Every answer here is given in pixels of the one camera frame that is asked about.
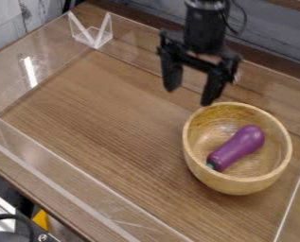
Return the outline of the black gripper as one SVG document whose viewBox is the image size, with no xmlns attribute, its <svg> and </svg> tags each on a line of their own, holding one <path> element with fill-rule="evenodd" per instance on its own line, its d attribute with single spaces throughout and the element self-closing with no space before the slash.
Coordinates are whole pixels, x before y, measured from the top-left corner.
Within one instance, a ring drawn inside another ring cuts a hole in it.
<svg viewBox="0 0 300 242">
<path fill-rule="evenodd" d="M 224 44 L 229 6 L 188 6 L 183 31 L 160 31 L 157 54 L 161 60 L 164 87 L 173 92 L 181 85 L 183 66 L 208 74 L 200 104 L 209 106 L 220 98 L 225 82 L 233 82 L 240 55 Z"/>
</svg>

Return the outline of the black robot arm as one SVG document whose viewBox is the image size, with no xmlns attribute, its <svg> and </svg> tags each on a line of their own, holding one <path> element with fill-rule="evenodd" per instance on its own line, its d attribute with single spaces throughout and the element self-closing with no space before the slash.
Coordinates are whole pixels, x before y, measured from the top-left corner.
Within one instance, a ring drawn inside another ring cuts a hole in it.
<svg viewBox="0 0 300 242">
<path fill-rule="evenodd" d="M 183 31 L 160 31 L 157 55 L 164 87 L 173 92 L 183 84 L 184 66 L 208 74 L 200 104 L 209 106 L 233 83 L 243 57 L 224 43 L 231 29 L 229 0 L 185 0 Z"/>
</svg>

